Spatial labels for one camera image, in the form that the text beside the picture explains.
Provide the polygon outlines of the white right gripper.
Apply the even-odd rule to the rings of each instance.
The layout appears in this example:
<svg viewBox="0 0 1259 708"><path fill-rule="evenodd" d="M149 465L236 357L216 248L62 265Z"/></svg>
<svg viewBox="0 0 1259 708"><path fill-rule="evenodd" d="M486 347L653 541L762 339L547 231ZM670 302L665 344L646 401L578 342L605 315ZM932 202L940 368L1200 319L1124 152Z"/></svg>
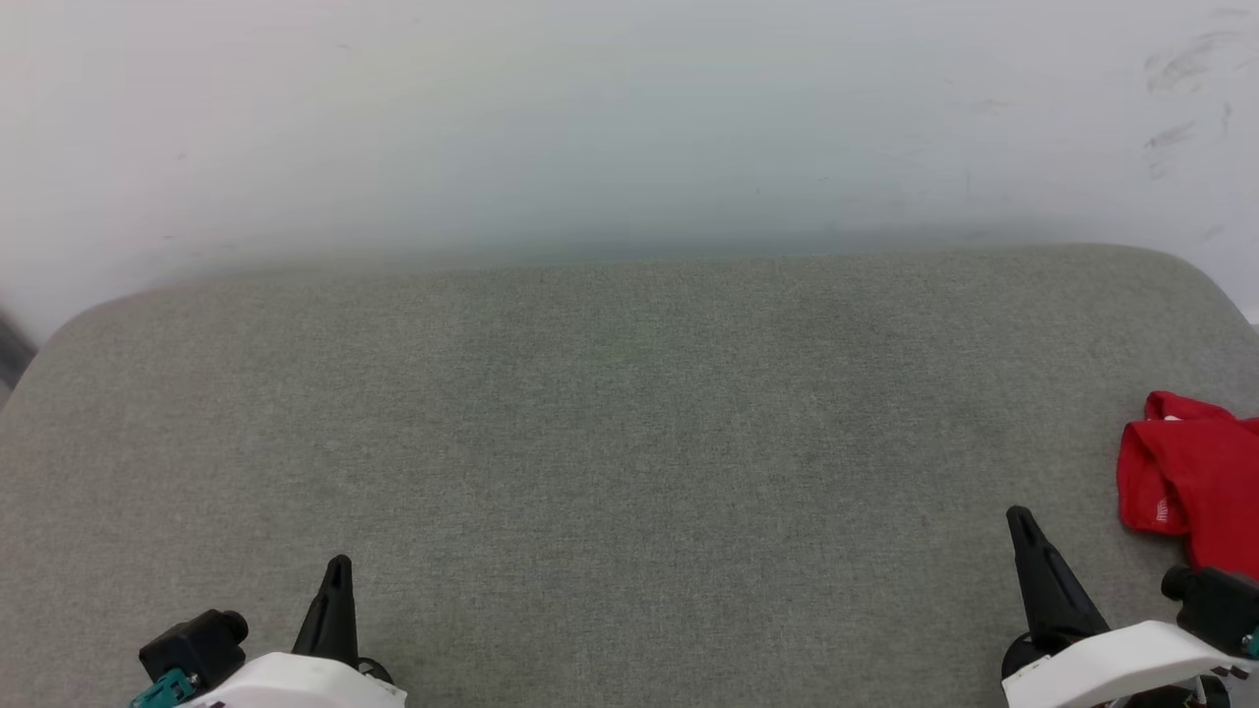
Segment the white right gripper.
<svg viewBox="0 0 1259 708"><path fill-rule="evenodd" d="M1241 679L1256 682L1255 658L1222 653L1177 624L1143 621L1110 631L1032 511L1013 505L1003 518L1027 624L1003 655L1045 656L1001 682L1010 707L1110 705L1215 669L1233 678L1228 687L1238 690L1236 705L1256 705L1256 685L1245 688Z"/></svg>

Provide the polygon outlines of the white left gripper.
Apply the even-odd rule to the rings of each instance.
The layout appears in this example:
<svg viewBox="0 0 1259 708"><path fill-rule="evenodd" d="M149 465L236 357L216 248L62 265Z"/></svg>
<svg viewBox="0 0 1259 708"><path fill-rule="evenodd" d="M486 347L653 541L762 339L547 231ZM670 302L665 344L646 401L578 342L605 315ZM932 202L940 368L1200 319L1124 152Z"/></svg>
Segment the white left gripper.
<svg viewBox="0 0 1259 708"><path fill-rule="evenodd" d="M298 627L293 654L247 661L198 707L404 707L405 692L359 671L350 556L334 556Z"/></svg>

